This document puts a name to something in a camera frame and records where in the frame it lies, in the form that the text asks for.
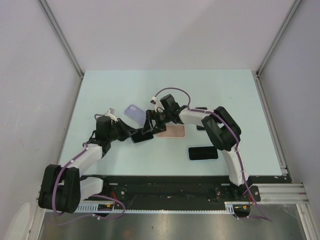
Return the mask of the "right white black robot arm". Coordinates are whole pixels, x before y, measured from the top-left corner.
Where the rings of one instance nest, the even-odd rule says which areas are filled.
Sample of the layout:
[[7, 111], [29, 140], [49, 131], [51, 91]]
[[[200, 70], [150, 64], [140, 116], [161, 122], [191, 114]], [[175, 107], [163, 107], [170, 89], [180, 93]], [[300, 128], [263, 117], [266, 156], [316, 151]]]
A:
[[154, 96], [150, 102], [154, 104], [154, 110], [146, 111], [142, 134], [162, 133], [167, 130], [167, 123], [204, 128], [213, 146], [223, 153], [229, 181], [233, 185], [231, 196], [237, 201], [248, 196], [252, 183], [239, 151], [242, 131], [224, 107], [210, 111], [189, 105], [180, 106], [171, 94], [161, 99]]

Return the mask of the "pink phone case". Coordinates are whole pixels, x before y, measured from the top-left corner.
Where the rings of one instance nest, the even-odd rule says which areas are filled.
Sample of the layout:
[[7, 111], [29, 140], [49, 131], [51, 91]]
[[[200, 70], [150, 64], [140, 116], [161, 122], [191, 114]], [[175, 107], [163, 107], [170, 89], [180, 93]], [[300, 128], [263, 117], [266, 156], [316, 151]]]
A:
[[166, 130], [156, 134], [158, 138], [184, 138], [185, 127], [183, 125], [168, 125]]

